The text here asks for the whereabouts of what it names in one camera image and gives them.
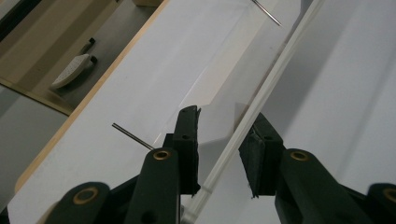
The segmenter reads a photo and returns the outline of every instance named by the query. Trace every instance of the thin metal rod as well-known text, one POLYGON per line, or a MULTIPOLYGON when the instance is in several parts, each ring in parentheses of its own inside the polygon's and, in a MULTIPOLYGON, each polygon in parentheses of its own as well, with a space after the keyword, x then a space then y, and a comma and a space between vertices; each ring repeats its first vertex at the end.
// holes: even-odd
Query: thin metal rod
POLYGON ((119 130, 122 133, 125 133, 128 137, 134 139, 137 143, 139 143, 140 145, 142 145, 143 147, 148 148, 148 150, 152 150, 155 149, 154 147, 152 147, 151 145, 147 144, 146 142, 144 142, 143 140, 141 140, 140 138, 134 136, 133 134, 131 134, 130 132, 126 131, 125 129, 121 128, 120 125, 113 123, 111 126, 113 126, 115 129, 119 130))
POLYGON ((267 14, 267 16, 269 16, 271 18, 271 20, 273 20, 278 26, 282 26, 282 24, 280 23, 279 20, 277 20, 273 15, 271 15, 271 13, 265 9, 265 7, 260 4, 260 2, 258 2, 257 0, 251 0, 254 2, 254 4, 256 4, 265 14, 267 14))

